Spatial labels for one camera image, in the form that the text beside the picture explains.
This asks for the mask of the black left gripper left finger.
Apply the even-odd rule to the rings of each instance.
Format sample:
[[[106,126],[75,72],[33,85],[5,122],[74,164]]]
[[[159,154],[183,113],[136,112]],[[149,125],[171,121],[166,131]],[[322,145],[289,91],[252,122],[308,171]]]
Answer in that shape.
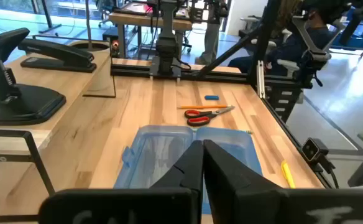
[[[39,223],[200,223],[201,141],[148,189],[68,189],[44,200]]]

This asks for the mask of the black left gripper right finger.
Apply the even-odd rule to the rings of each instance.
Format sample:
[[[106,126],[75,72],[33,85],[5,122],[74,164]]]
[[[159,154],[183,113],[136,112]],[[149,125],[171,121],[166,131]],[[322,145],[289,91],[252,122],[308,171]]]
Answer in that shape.
[[[363,223],[363,189],[284,189],[215,142],[203,146],[214,223]]]

